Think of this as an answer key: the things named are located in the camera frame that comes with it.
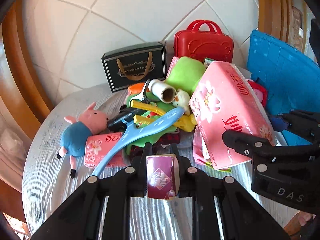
screw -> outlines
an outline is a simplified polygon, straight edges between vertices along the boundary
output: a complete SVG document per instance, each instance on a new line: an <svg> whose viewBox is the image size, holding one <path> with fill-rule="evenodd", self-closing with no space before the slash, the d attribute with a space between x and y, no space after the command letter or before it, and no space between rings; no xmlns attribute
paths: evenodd
<svg viewBox="0 0 320 240"><path fill-rule="evenodd" d="M96 176L90 176L90 177L88 178L88 182L89 182L89 183L95 183L97 180L98 180L98 179L97 179Z"/></svg>
<svg viewBox="0 0 320 240"><path fill-rule="evenodd" d="M260 172L265 172L267 169L268 169L268 167L265 164L259 164L257 166L257 170L260 171Z"/></svg>
<svg viewBox="0 0 320 240"><path fill-rule="evenodd" d="M124 170L126 173L133 173L135 171L134 167L126 167L125 170Z"/></svg>
<svg viewBox="0 0 320 240"><path fill-rule="evenodd" d="M196 173L196 172L197 172L197 168L195 168L195 167L189 167L189 168L187 169L187 171L188 171L189 173Z"/></svg>
<svg viewBox="0 0 320 240"><path fill-rule="evenodd" d="M231 176L226 176L226 177L224 178L224 181L225 181L226 183L228 183L228 184L232 184L232 183L235 182L235 179L234 179L233 177L231 177Z"/></svg>
<svg viewBox="0 0 320 240"><path fill-rule="evenodd" d="M254 144L254 146L255 146L255 147L261 147L261 146L262 146L262 142L256 142L256 143Z"/></svg>

blue plastic spoon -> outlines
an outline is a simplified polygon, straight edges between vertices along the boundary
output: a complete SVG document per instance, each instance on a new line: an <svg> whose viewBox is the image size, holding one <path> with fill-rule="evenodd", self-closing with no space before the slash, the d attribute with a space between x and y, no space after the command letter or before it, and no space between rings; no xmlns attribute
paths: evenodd
<svg viewBox="0 0 320 240"><path fill-rule="evenodd" d="M92 175L99 177L108 162L113 156L116 155L118 151L127 146L129 143L134 142L142 137L159 133L164 129L167 129L173 125L182 115L184 114L184 109L182 107L177 107L170 110L165 115L161 116L151 124L138 129L133 121L127 123L127 130L125 130L121 139L116 143L116 145L103 157L101 162L94 169Z"/></svg>

yellow plastic toy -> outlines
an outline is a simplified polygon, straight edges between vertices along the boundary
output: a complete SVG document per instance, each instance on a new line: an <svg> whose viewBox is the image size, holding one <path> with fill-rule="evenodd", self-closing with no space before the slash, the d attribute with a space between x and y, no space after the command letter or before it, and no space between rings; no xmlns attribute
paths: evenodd
<svg viewBox="0 0 320 240"><path fill-rule="evenodd" d="M135 100L131 101L131 107L152 111L159 115L164 115L166 113L164 110L160 109L159 107L141 103ZM153 119L146 118L140 115L135 115L133 117L133 120L134 120L134 123L136 124L137 123L150 124L154 121ZM177 122L173 124L173 126L178 127L186 132L192 132L196 124L197 124L196 119L193 114L191 114L190 116L186 116L184 114L182 117L180 117L180 119Z"/></svg>

round table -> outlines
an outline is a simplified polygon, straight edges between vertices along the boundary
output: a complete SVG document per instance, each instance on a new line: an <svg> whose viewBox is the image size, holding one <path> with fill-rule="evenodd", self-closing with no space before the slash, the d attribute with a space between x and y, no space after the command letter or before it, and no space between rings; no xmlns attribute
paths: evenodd
<svg viewBox="0 0 320 240"><path fill-rule="evenodd" d="M111 93L108 84L98 85L73 93L63 99L48 115L38 130L30 147L22 182L22 198L25 217L31 234L61 205L61 203L92 173L83 165L83 158L77 160L77 175L70 178L69 158L58 160L60 136L69 125L64 121L67 115L78 116L89 104L97 102L100 109L113 117L123 104L126 90ZM193 133L181 134L178 149L191 164L204 170L209 176L223 178L230 173L195 163L192 155ZM101 178L114 175L122 168L105 168ZM282 204L259 196L250 190L251 163L232 168L233 176L281 225L297 212ZM131 198L131 239L192 239L191 198L164 201L158 199Z"/></svg>

lotus flower print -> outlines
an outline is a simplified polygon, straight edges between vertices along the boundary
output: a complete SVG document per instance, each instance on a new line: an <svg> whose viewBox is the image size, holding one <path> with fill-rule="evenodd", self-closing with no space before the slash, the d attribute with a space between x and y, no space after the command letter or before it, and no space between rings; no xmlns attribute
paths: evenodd
<svg viewBox="0 0 320 240"><path fill-rule="evenodd" d="M195 118L197 118L198 114L200 113L200 102L196 97L194 97L193 100L190 101L190 107L193 110L193 115L195 116Z"/></svg>
<svg viewBox="0 0 320 240"><path fill-rule="evenodd" d="M193 110L199 109L197 116L200 114L202 121L207 120L210 123L212 121L212 114L220 111L221 100L214 93L214 87L211 86L209 81L206 81L205 84L199 83L199 90L196 92L191 104L194 106L191 106Z"/></svg>
<svg viewBox="0 0 320 240"><path fill-rule="evenodd" d="M101 140L93 140L89 142L89 144L87 145L87 161L95 161L94 156L97 155L99 151L101 151L101 143Z"/></svg>

